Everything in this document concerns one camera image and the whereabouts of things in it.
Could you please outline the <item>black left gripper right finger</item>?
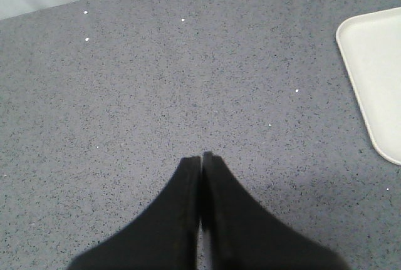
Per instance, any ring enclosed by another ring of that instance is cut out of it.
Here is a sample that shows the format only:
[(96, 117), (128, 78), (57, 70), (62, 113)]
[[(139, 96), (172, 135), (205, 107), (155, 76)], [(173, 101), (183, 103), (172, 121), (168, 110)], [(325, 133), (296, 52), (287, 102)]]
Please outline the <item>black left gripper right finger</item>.
[(210, 152), (202, 161), (200, 214), (212, 269), (349, 268), (337, 253), (265, 210)]

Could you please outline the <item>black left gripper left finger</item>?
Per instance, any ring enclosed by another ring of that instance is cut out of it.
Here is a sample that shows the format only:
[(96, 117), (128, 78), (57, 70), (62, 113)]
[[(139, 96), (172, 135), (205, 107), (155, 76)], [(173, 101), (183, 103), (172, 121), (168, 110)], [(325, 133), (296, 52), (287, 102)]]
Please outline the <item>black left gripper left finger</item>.
[(75, 257), (69, 269), (195, 269), (200, 157), (180, 160), (154, 201), (128, 226)]

